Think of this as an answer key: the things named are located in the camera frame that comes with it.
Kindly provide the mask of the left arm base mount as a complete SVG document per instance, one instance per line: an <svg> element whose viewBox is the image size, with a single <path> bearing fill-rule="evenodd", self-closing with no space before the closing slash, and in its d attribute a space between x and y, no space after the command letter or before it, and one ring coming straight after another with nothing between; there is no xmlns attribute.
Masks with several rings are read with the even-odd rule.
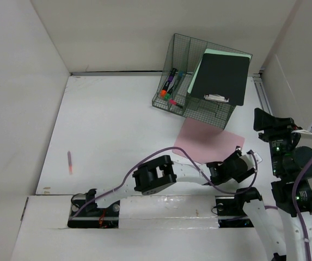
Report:
<svg viewBox="0 0 312 261"><path fill-rule="evenodd" d="M71 198L71 210L67 226L69 228L119 228L120 201L114 202L108 208L98 208L95 202L87 205L76 217L73 217L80 207L95 197L96 189L90 189L84 194L75 194Z"/></svg>

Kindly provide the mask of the black clipboard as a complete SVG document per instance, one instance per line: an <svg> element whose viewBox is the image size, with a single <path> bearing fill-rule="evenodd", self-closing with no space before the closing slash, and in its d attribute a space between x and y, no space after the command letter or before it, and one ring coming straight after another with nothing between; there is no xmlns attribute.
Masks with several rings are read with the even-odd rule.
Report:
<svg viewBox="0 0 312 261"><path fill-rule="evenodd" d="M207 50L201 59L188 94L201 100L217 101L229 105L242 106L246 92L246 84L250 56L213 53Z"/></svg>

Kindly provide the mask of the purple highlighter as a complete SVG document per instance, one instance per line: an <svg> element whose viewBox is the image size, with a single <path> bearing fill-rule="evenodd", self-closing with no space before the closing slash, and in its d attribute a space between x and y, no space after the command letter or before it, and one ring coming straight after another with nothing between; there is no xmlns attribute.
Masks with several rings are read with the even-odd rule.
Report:
<svg viewBox="0 0 312 261"><path fill-rule="evenodd" d="M168 82L171 83L173 81L173 78L174 78L175 74L177 73L177 71L178 70L176 68L172 68L172 70L170 71L170 74L169 74L169 76L167 78Z"/></svg>

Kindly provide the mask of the orange highlighter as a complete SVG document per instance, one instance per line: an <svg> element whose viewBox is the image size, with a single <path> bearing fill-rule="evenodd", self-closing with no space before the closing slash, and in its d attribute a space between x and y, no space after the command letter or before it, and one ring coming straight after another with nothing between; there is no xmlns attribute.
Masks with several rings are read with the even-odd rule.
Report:
<svg viewBox="0 0 312 261"><path fill-rule="evenodd" d="M162 87L162 90L160 91L160 96L164 97L167 94L168 88L170 86L170 82L166 81Z"/></svg>

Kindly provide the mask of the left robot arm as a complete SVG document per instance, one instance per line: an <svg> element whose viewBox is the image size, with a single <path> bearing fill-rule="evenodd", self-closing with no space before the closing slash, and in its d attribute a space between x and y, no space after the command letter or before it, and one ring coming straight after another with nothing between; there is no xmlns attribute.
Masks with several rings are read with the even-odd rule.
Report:
<svg viewBox="0 0 312 261"><path fill-rule="evenodd" d="M169 155L162 155L155 159L148 156L133 167L117 187L100 195L96 195L95 189L89 190L85 194L85 203L80 209L95 216L115 202L136 192L144 196L154 195L177 182L209 185L224 194L230 194L218 186L230 180L241 183L250 176L254 176L253 179L257 176L259 161L252 151L242 154L240 150L235 150L223 161L213 161L203 165L195 163L188 154L185 154L185 157L189 160L189 164L176 162Z"/></svg>

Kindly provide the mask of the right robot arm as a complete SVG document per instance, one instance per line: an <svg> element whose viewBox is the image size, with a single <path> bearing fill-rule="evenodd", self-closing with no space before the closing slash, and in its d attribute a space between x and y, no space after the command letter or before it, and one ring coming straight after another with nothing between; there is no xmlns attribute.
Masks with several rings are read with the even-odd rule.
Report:
<svg viewBox="0 0 312 261"><path fill-rule="evenodd" d="M270 146L272 195L282 220L280 235L256 188L233 200L239 214L251 220L267 260L312 260L312 125L306 130L290 117L254 110L253 129Z"/></svg>

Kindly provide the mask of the pink highlighter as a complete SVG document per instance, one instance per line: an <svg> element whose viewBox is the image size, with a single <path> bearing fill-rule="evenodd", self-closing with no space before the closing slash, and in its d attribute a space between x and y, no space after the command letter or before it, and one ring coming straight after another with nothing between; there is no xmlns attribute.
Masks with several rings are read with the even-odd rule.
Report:
<svg viewBox="0 0 312 261"><path fill-rule="evenodd" d="M176 107L178 107L178 108L183 108L183 106L182 105L180 105L180 104L178 104L177 102L175 102L174 100L169 100L168 101L171 105L174 105L174 106L176 106Z"/></svg>

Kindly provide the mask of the pink clipboard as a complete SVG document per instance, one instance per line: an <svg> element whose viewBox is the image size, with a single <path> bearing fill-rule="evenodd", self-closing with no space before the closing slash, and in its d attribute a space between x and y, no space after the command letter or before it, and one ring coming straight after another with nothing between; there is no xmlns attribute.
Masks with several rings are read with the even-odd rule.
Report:
<svg viewBox="0 0 312 261"><path fill-rule="evenodd" d="M186 118L174 146L185 150L195 162L205 164L225 160L237 146L243 147L244 142L242 136Z"/></svg>

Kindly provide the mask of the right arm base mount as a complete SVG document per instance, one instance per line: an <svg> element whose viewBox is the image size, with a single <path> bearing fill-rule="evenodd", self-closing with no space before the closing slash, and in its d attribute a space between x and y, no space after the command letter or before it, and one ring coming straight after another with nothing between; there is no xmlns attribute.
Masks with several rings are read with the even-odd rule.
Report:
<svg viewBox="0 0 312 261"><path fill-rule="evenodd" d="M251 200L262 200L257 188L235 196L216 196L211 211L217 215L219 228L252 228L253 223L243 211L243 205Z"/></svg>

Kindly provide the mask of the green highlighter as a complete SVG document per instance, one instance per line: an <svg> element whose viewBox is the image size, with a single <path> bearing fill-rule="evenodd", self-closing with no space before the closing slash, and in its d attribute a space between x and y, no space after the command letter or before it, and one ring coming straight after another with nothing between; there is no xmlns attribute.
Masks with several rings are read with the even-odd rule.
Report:
<svg viewBox="0 0 312 261"><path fill-rule="evenodd" d="M167 93L164 96L164 99L167 101L170 99L171 94L173 93L174 89L177 87L178 82L175 82L172 87L167 91Z"/></svg>

